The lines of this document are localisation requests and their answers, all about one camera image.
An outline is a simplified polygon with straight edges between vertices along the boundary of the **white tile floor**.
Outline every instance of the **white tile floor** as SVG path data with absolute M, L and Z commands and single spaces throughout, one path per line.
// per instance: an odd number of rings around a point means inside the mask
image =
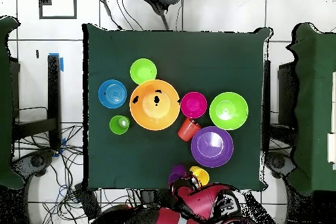
M 51 6 L 43 6 L 47 15 L 72 15 L 72 0 L 52 0 Z M 125 8 L 145 30 L 163 30 L 161 18 L 151 6 L 141 0 L 123 0 Z M 112 16 L 125 29 L 130 29 L 121 14 L 116 0 L 108 0 Z M 181 30 L 180 3 L 169 7 L 166 18 L 172 30 Z M 0 16 L 17 17 L 21 25 L 9 35 L 8 47 L 13 57 L 21 63 L 20 107 L 47 105 L 47 63 L 49 53 L 59 53 L 64 58 L 62 74 L 62 127 L 81 125 L 83 121 L 82 101 L 82 23 L 92 23 L 108 30 L 116 26 L 106 14 L 98 0 L 77 0 L 77 19 L 39 19 L 38 0 L 0 0 Z M 274 30 L 269 44 L 271 61 L 271 110 L 278 111 L 277 70 L 280 64 L 294 60 L 285 48 L 291 42 L 291 31 L 300 22 L 311 22 L 320 31 L 336 31 L 333 17 L 336 15 L 336 0 L 184 0 L 184 30 L 209 30 L 230 32 L 252 32 L 256 28 L 271 27 Z M 135 30 L 140 28 L 129 19 Z M 44 110 L 21 111 L 21 120 L 35 120 L 45 117 Z M 272 122 L 277 115 L 271 114 Z M 72 140 L 72 145 L 83 146 L 82 132 Z M 28 150 L 15 152 L 16 157 Z M 76 158 L 78 164 L 82 157 Z M 59 158 L 53 158 L 52 165 L 58 172 L 60 181 L 64 180 L 64 165 Z M 83 178 L 83 166 L 72 166 L 75 182 Z M 284 182 L 274 179 L 269 170 L 264 170 L 264 180 L 268 188 L 254 192 L 255 198 L 278 223 L 283 223 L 287 209 L 287 196 Z M 32 224 L 42 224 L 45 210 L 42 202 L 56 200 L 58 185 L 54 171 L 49 168 L 42 178 L 33 178 L 29 191 L 29 209 Z M 105 206 L 107 202 L 127 195 L 125 190 L 98 191 L 98 199 Z M 124 203 L 121 198 L 116 203 Z

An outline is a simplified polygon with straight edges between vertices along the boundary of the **lime green bowl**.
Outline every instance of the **lime green bowl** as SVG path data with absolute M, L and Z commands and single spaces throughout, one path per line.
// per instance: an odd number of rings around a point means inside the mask
M 241 127 L 249 114 L 245 99 L 233 92 L 221 93 L 210 105 L 210 118 L 215 126 L 233 130 Z
M 129 128 L 129 119 L 125 116 L 114 116 L 110 120 L 110 129 L 115 134 L 124 134 Z
M 154 80 L 156 78 L 156 66 L 155 64 L 146 58 L 136 60 L 131 66 L 131 78 L 140 85 L 148 80 Z

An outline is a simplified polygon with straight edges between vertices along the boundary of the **purple bowl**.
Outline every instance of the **purple bowl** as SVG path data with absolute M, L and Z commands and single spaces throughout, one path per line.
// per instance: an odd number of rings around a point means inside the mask
M 175 165 L 168 177 L 168 186 L 176 180 L 186 176 L 186 168 L 183 165 Z
M 227 163 L 234 144 L 227 131 L 215 126 L 204 127 L 192 138 L 192 155 L 205 167 L 219 167 Z

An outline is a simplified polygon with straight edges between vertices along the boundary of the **orange cup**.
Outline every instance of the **orange cup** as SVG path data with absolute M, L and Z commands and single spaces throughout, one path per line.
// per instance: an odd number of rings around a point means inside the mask
M 183 140 L 188 142 L 195 134 L 201 129 L 201 126 L 193 119 L 186 118 L 182 127 L 178 131 L 177 135 Z

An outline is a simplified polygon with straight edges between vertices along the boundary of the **purple plate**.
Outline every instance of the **purple plate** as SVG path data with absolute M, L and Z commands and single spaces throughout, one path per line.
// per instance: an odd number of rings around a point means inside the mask
M 204 127 L 192 137 L 192 155 L 205 167 L 224 165 L 233 151 L 234 143 L 230 134 L 218 127 Z

